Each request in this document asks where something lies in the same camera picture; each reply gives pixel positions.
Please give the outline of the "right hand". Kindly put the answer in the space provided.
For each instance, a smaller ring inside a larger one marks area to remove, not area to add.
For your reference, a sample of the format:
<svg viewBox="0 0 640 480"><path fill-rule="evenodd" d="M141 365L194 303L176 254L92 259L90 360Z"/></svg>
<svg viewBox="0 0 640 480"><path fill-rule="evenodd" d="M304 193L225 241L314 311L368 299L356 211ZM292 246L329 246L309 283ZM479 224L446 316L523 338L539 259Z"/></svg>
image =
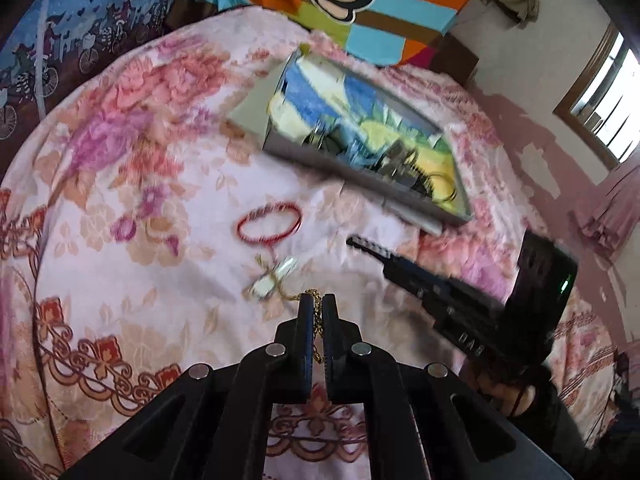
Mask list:
<svg viewBox="0 0 640 480"><path fill-rule="evenodd" d="M466 360L461 367L460 378L479 396L503 416L524 414L535 400L534 386L507 385L497 382L491 374Z"/></svg>

